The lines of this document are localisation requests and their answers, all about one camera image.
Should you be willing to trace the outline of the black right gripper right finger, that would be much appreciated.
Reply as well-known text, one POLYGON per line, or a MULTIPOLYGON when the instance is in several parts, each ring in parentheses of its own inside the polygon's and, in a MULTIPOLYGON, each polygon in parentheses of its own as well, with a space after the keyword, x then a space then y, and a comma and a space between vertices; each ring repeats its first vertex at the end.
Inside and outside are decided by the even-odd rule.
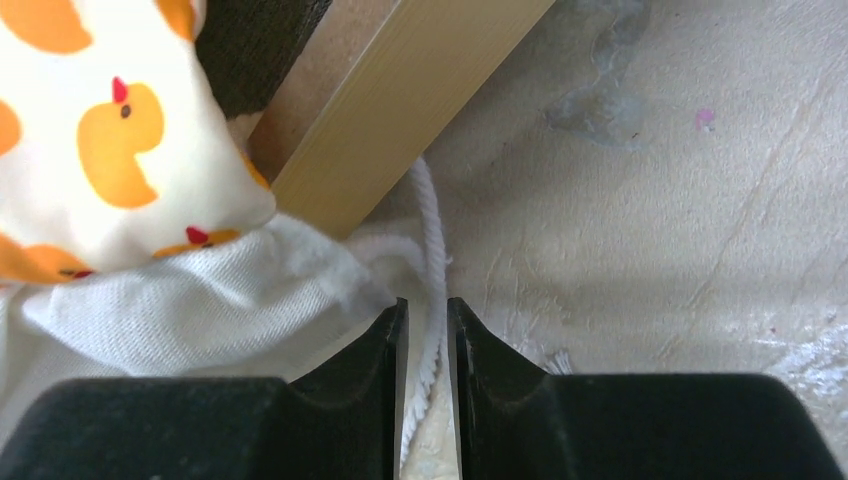
POLYGON ((554 375, 447 303, 464 479, 839 479, 797 397, 760 374, 554 375))

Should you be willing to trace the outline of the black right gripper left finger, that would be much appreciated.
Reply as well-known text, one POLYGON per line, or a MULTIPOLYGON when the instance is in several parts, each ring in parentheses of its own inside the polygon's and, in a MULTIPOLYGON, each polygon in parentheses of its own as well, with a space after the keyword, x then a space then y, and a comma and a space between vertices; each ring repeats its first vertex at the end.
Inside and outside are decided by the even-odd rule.
POLYGON ((62 382, 26 410, 5 479, 395 479, 408 305, 294 382, 272 377, 62 382))

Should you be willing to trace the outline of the orange patterned white blanket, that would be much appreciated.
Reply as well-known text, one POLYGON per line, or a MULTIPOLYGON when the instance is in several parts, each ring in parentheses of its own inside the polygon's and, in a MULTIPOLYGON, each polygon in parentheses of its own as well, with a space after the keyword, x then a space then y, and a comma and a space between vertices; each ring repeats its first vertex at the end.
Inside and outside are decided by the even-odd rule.
POLYGON ((281 214, 231 137, 195 43, 203 1, 1 5, 1 438, 74 375, 246 373, 309 357, 394 298, 398 256, 428 293, 400 453, 429 409, 447 257, 432 177, 423 238, 342 244, 281 214))

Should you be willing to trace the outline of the wooden pet bed frame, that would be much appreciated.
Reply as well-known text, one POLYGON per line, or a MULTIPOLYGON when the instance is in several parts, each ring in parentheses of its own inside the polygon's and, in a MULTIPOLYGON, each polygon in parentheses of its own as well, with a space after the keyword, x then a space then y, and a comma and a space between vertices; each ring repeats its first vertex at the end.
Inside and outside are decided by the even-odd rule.
POLYGON ((332 2, 249 139, 278 207, 349 236, 549 8, 332 2))

